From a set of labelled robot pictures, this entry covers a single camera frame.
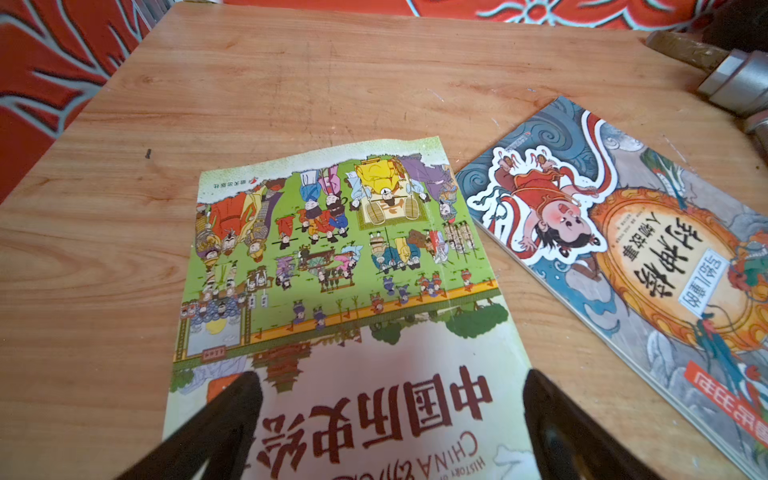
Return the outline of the green China history book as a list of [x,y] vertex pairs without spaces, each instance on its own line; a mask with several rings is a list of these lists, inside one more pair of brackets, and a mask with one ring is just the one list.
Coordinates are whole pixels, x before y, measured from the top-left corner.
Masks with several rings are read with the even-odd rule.
[[198,184],[164,430],[247,373],[249,479],[535,479],[530,363],[441,141]]

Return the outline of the grey mythology story book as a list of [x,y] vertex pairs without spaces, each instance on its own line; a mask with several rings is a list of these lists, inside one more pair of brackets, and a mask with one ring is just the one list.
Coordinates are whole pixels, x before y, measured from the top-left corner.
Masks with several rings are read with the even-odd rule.
[[563,97],[457,182],[479,228],[748,477],[766,477],[763,215]]

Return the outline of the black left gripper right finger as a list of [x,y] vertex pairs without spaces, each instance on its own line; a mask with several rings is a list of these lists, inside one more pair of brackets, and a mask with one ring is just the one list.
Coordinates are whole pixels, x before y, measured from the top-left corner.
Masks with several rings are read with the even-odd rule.
[[523,388],[524,415],[543,479],[658,479],[537,369]]

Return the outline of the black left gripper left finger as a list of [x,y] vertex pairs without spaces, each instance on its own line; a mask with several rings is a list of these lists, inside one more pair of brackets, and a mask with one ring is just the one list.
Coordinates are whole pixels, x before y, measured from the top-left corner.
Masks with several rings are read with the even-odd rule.
[[245,372],[121,479],[239,479],[253,443],[263,392]]

